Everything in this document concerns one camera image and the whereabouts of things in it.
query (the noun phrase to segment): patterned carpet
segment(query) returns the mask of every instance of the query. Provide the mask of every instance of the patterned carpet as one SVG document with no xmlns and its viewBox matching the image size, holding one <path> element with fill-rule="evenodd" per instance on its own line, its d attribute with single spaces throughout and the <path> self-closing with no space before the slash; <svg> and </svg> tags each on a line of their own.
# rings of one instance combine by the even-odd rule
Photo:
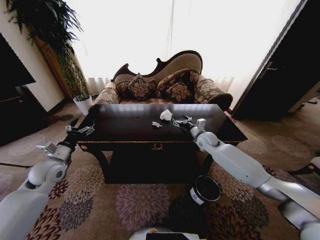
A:
<svg viewBox="0 0 320 240">
<path fill-rule="evenodd" d="M 73 103 L 56 115 L 69 114 L 73 119 L 81 117 Z M 41 161 L 45 154 L 35 145 L 44 139 L 62 140 L 68 121 L 61 119 L 0 147 L 1 162 L 34 165 Z M 248 137 L 238 147 L 276 178 L 303 183 L 320 193 L 320 179 L 315 175 L 292 177 L 287 173 L 307 165 L 320 150 L 319 119 L 320 104 L 307 104 L 277 122 L 234 121 Z M 105 155 L 110 161 L 112 152 Z M 199 152 L 197 156 L 201 161 L 206 155 Z M 24 168 L 1 166 L 0 200 L 15 190 L 27 173 Z M 209 175 L 219 183 L 221 198 L 199 207 L 189 198 L 187 184 L 106 185 L 98 161 L 77 147 L 67 177 L 50 193 L 48 206 L 27 239 L 128 240 L 134 231 L 148 226 L 198 233 L 208 240 L 299 239 L 299 232 L 278 212 L 277 201 L 236 181 L 216 164 Z"/>
</svg>

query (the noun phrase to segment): door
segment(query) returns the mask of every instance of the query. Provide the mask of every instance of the door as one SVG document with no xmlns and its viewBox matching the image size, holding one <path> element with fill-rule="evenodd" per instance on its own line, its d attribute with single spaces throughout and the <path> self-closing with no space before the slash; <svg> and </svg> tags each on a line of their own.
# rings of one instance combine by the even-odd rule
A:
<svg viewBox="0 0 320 240">
<path fill-rule="evenodd" d="M 242 96 L 232 116 L 276 120 L 301 99 L 319 77 L 319 1 L 308 0 L 281 43 Z"/>
</svg>

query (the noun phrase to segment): brown patterned cushion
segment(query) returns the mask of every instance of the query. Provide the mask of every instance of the brown patterned cushion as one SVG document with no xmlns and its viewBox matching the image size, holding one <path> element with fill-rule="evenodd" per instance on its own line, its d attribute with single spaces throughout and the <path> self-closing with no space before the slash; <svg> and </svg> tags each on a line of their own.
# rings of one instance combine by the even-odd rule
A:
<svg viewBox="0 0 320 240">
<path fill-rule="evenodd" d="M 169 87 L 165 91 L 167 98 L 178 104 L 190 103 L 192 93 L 182 81 L 177 82 L 175 85 Z"/>
<path fill-rule="evenodd" d="M 132 94 L 133 99 L 145 100 L 150 97 L 156 89 L 156 80 L 146 81 L 140 73 L 129 83 L 128 90 Z"/>
<path fill-rule="evenodd" d="M 166 95 L 166 90 L 169 89 L 174 84 L 182 81 L 189 89 L 192 95 L 194 95 L 194 87 L 199 79 L 199 71 L 194 68 L 184 68 L 176 71 L 164 79 L 162 79 L 156 90 L 155 96 L 157 98 L 163 98 Z"/>
<path fill-rule="evenodd" d="M 115 83 L 115 89 L 117 90 L 118 94 L 126 99 L 131 96 L 131 93 L 128 91 L 128 85 L 131 83 L 131 80 L 128 79 L 122 79 L 117 80 Z"/>
</svg>

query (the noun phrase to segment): dark wooden coffee table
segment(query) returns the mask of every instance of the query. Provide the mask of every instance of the dark wooden coffee table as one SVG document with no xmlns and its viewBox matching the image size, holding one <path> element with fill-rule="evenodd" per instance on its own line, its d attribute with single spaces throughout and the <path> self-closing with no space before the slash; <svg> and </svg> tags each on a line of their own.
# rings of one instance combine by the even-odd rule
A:
<svg viewBox="0 0 320 240">
<path fill-rule="evenodd" d="M 160 120 L 166 109 L 175 120 L 183 120 L 183 115 L 193 123 L 206 119 L 205 130 L 224 143 L 236 146 L 247 140 L 216 104 L 95 105 L 80 124 L 89 126 L 95 120 L 95 131 L 78 144 L 99 161 L 106 183 L 188 183 L 208 172 L 212 158 L 201 168 L 189 133 Z M 153 121 L 162 127 L 153 127 Z M 110 164 L 102 151 L 114 151 Z"/>
</svg>

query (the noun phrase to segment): table top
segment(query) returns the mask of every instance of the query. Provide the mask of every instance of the table top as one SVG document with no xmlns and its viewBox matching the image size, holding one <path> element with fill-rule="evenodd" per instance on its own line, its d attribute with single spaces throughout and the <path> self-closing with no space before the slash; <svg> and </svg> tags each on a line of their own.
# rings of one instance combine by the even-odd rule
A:
<svg viewBox="0 0 320 240">
<path fill-rule="evenodd" d="M 206 119 L 205 130 L 225 143 L 240 143 L 246 136 L 216 104 L 103 104 L 95 105 L 80 124 L 89 126 L 95 120 L 95 131 L 78 143 L 190 143 L 193 139 L 172 122 L 162 122 L 160 114 L 169 109 L 175 120 L 183 115 Z M 161 128 L 152 126 L 158 122 Z"/>
</svg>

